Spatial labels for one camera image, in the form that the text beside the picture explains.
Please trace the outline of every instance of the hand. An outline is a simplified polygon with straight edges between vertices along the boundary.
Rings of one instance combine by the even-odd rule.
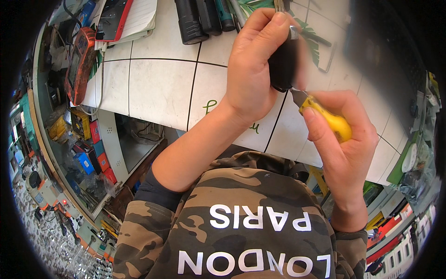
[[[308,139],[321,155],[324,178],[337,209],[348,214],[365,210],[365,220],[362,216],[361,225],[357,225],[359,230],[367,223],[363,186],[379,140],[376,128],[353,91],[310,94],[326,109],[343,115],[351,126],[352,139],[339,144],[319,112],[312,108],[303,110],[309,131]]]
[[[265,117],[276,102],[278,92],[270,86],[268,59],[285,42],[290,25],[300,29],[289,14],[259,8],[234,41],[221,104],[233,109],[246,125]]]

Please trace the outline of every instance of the phone screen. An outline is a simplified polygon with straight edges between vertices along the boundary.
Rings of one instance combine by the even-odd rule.
[[[96,32],[96,40],[114,41],[118,32],[119,22],[128,0],[107,0],[102,10]]]
[[[68,72],[68,80],[70,81],[71,88],[74,89],[74,82],[76,80],[76,73],[78,72],[79,61],[81,60],[78,48],[73,51],[73,57],[71,58],[70,71]]]

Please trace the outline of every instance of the workbench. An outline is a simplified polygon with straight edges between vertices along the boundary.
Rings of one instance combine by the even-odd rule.
[[[294,17],[316,34],[337,43],[329,71],[308,61],[307,90],[353,90],[361,99],[380,137],[367,180],[389,185],[387,176],[408,140],[391,106],[343,55],[348,24],[348,1],[291,3]],[[99,13],[93,23],[97,25]],[[182,44],[174,1],[158,1],[153,34],[107,49],[102,110],[187,131],[211,111],[226,91],[227,66],[237,32],[223,32],[205,42]],[[328,65],[333,47],[319,44],[319,67]],[[83,104],[97,107],[101,70],[88,82]],[[279,93],[271,112],[253,123],[234,144],[322,167],[308,129],[290,93]]]

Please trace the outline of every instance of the yellow screwdriver handle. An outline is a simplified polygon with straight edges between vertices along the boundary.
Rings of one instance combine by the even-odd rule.
[[[308,96],[303,105],[299,108],[299,112],[302,114],[303,109],[311,107],[317,110],[327,120],[330,129],[338,139],[339,143],[343,143],[351,139],[351,127],[347,123],[344,117],[332,114],[328,110],[324,109],[313,96]]]

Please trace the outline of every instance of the camouflage hoodie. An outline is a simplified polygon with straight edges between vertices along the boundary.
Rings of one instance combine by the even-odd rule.
[[[367,233],[333,231],[312,191],[282,175],[293,164],[246,151],[214,161],[175,213],[132,201],[113,278],[363,278]]]

